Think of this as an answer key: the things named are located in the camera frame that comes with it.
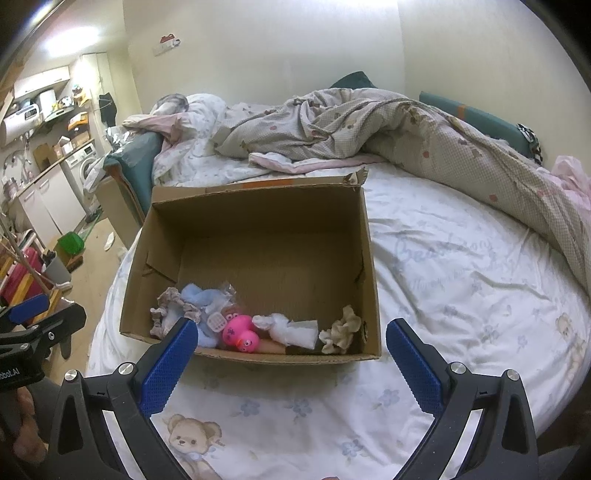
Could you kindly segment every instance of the white bedsheet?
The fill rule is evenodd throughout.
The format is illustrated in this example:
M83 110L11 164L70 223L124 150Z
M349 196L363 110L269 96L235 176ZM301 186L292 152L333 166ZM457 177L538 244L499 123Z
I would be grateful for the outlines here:
M365 194L382 336L402 316L449 362L480 374L516 369L543 431L591 361L589 298L564 257L523 224L458 191L391 164L369 169ZM137 360L147 348L118 333L134 250L109 290L89 375ZM432 421L385 343L380 360L350 365L245 366L195 357L164 412L152 417L166 441L175 414L220 426L223 445L210 447L203 460L219 475L212 478L223 480L391 480ZM476 422L471 417L467 433ZM142 478L116 427L113 436L132 476ZM445 478L457 471L470 438L460 442Z

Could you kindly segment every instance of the trash bin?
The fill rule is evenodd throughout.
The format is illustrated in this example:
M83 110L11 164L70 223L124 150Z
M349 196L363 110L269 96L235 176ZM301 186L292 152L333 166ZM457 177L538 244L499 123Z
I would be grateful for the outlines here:
M58 285L72 280L72 275L57 255L46 266L43 274Z

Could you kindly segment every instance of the pillow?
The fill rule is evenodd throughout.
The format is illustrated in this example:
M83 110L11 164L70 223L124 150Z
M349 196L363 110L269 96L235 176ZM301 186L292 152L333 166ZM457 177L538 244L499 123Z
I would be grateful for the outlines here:
M350 88L357 90L360 88L376 88L376 86L371 83L364 72L354 72L333 83L330 88Z

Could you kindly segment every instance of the wooden floor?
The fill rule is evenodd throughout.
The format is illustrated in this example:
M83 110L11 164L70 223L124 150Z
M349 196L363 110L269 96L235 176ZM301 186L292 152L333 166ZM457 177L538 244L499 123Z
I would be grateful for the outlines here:
M84 373L86 369L92 336L103 313L107 292L119 267L118 253L123 247L115 235L115 243L105 252L105 242L113 231L107 219L98 222L86 239L84 263L72 272L74 288L65 296L85 308L86 325L72 336L72 354L68 360L61 357L58 346L53 348L45 371L58 384L68 370L75 368Z

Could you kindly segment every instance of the washing machine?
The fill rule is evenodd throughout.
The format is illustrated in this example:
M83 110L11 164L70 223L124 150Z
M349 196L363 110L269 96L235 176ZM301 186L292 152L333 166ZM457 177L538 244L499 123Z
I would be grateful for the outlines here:
M93 196L84 195L84 180L88 175L90 166L95 161L96 149L94 144L89 143L61 163L64 174L86 213L90 213Z

